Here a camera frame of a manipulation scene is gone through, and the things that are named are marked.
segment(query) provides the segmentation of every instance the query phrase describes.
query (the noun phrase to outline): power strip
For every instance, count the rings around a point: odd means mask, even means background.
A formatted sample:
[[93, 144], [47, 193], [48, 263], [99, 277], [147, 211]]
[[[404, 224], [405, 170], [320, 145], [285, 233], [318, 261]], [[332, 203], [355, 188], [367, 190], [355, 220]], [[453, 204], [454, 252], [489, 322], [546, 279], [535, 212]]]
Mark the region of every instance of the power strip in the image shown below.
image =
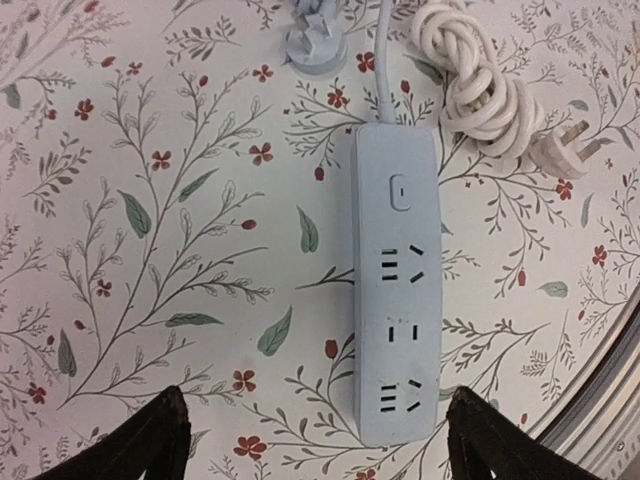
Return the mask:
[[439, 397], [442, 248], [433, 138], [367, 124], [352, 150], [356, 420], [363, 444], [428, 437]]

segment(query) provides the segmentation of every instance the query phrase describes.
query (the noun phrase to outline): printed flower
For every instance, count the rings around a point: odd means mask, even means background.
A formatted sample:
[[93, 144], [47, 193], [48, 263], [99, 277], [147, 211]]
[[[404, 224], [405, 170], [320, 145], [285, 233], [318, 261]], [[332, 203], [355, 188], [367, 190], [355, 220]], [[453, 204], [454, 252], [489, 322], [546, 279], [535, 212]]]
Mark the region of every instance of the printed flower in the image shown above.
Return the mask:
[[242, 222], [242, 228], [244, 230], [253, 230], [257, 225], [258, 224], [255, 220], [245, 220], [244, 222]]
[[115, 59], [116, 57], [112, 55], [110, 57], [105, 58], [102, 62], [100, 62], [100, 65], [102, 65], [102, 68], [110, 67], [111, 65], [113, 65], [113, 61]]
[[267, 78], [273, 77], [273, 71], [269, 70], [269, 65], [265, 63], [260, 67], [260, 70], [254, 70], [252, 75], [258, 77], [260, 83], [264, 83], [267, 81]]
[[31, 12], [28, 16], [27, 16], [27, 22], [31, 23], [31, 22], [35, 22], [36, 19], [40, 16], [40, 10], [38, 10], [37, 8]]
[[347, 103], [349, 103], [349, 99], [343, 96], [343, 92], [340, 88], [336, 88], [335, 92], [327, 93], [327, 97], [329, 98], [329, 105], [336, 108], [340, 108], [342, 105], [346, 107]]
[[359, 53], [356, 55], [356, 60], [358, 60], [358, 70], [362, 73], [367, 73], [367, 70], [371, 70], [373, 72], [375, 68], [373, 52], [367, 52], [364, 55]]
[[129, 64], [129, 70], [127, 70], [127, 75], [137, 75], [140, 73], [141, 68], [142, 68], [142, 62], [140, 63], [131, 62]]
[[327, 340], [324, 343], [324, 354], [331, 360], [336, 358], [338, 356], [338, 342], [335, 340]]
[[84, 7], [84, 13], [91, 13], [93, 12], [97, 6], [100, 4], [100, 2], [98, 0], [92, 0], [91, 2], [87, 3]]
[[256, 389], [256, 384], [250, 382], [253, 377], [256, 376], [256, 373], [253, 370], [245, 370], [242, 373], [240, 370], [236, 370], [233, 372], [233, 378], [235, 379], [235, 383], [233, 384], [234, 390], [244, 390], [247, 389], [247, 392], [253, 392]]
[[607, 251], [604, 249], [604, 245], [600, 245], [599, 247], [595, 247], [593, 249], [593, 258], [591, 261], [594, 265], [600, 265], [604, 267], [604, 261], [607, 259]]
[[260, 437], [254, 435], [253, 437], [238, 438], [238, 447], [234, 448], [233, 451], [236, 455], [240, 457], [244, 457], [245, 455], [249, 455], [254, 460], [260, 460], [262, 452], [267, 449], [267, 445], [260, 441]]
[[162, 168], [163, 170], [166, 170], [171, 166], [171, 164], [169, 163], [169, 159], [171, 158], [171, 152], [169, 150], [167, 150], [163, 154], [161, 154], [160, 151], [156, 150], [151, 155], [151, 158], [155, 160], [154, 164], [151, 166], [154, 172], [157, 172], [158, 169], [160, 168]]
[[111, 296], [111, 282], [104, 283], [102, 279], [98, 280], [98, 290], [96, 293], [99, 297], [109, 298]]
[[273, 155], [269, 153], [271, 151], [271, 144], [269, 142], [265, 142], [262, 145], [262, 148], [258, 148], [257, 145], [252, 145], [249, 149], [249, 153], [251, 155], [255, 155], [253, 157], [253, 164], [257, 167], [263, 161], [270, 162], [273, 160]]
[[375, 480], [376, 471], [373, 468], [370, 468], [366, 472], [358, 472], [356, 474], [356, 480]]
[[560, 195], [560, 200], [571, 200], [571, 190], [573, 190], [573, 184], [571, 182], [565, 182], [561, 178], [558, 179], [556, 193]]
[[89, 113], [93, 110], [93, 105], [91, 104], [91, 100], [88, 98], [86, 100], [80, 100], [78, 102], [78, 108], [76, 108], [75, 116], [80, 117], [80, 120], [83, 122], [89, 118]]
[[35, 383], [31, 382], [27, 393], [33, 399], [33, 403], [44, 404], [44, 397], [47, 396], [47, 391], [44, 388], [38, 387]]

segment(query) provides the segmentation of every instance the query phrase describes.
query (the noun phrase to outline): table surface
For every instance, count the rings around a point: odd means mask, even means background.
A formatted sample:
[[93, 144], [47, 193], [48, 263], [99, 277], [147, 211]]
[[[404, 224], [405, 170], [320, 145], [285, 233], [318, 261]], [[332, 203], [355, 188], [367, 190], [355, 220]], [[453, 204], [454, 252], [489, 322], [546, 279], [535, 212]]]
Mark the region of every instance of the table surface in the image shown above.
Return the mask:
[[474, 3], [545, 128], [588, 120], [578, 181], [442, 131], [443, 78], [396, 6], [399, 121], [439, 147], [444, 319], [435, 435], [354, 426], [349, 149], [375, 118], [377, 1], [341, 13], [335, 78], [285, 64], [277, 0], [0, 2], [0, 476], [40, 473], [167, 384], [189, 478], [450, 475], [471, 385], [535, 433], [593, 368], [640, 258], [637, 2]]

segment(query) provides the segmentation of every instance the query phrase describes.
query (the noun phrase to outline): electrical plug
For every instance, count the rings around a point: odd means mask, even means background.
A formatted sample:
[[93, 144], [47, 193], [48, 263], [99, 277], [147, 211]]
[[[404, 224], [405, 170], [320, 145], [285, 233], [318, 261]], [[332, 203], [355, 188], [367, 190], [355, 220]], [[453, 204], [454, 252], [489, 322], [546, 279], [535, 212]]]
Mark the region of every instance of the electrical plug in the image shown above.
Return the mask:
[[298, 2], [296, 12], [300, 15], [287, 34], [286, 51], [301, 72], [324, 75], [344, 65], [347, 43], [336, 20], [338, 9], [338, 2], [334, 0]]
[[579, 140], [587, 128], [589, 123], [583, 120], [572, 127], [559, 126], [550, 132], [537, 133], [531, 137], [523, 156], [548, 175], [578, 179], [589, 171], [586, 160], [600, 150], [598, 140], [592, 140], [586, 147]]

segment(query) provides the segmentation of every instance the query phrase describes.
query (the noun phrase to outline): white cable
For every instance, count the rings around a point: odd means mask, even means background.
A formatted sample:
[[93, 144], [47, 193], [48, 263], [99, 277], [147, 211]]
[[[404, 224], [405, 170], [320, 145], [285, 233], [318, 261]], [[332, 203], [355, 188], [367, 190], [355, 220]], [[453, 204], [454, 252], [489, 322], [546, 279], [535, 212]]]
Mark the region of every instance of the white cable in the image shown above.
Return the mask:
[[387, 34], [391, 20], [393, 0], [382, 0], [378, 14], [378, 27], [374, 46], [374, 74], [378, 91], [378, 120], [382, 123], [396, 123], [396, 113], [391, 101], [389, 78], [387, 77]]
[[[431, 63], [456, 75], [445, 94], [442, 125], [476, 139], [487, 156], [522, 155], [544, 112], [526, 83], [500, 71], [489, 37], [464, 3], [428, 0], [415, 14], [411, 36]], [[376, 41], [376, 74], [379, 59]]]

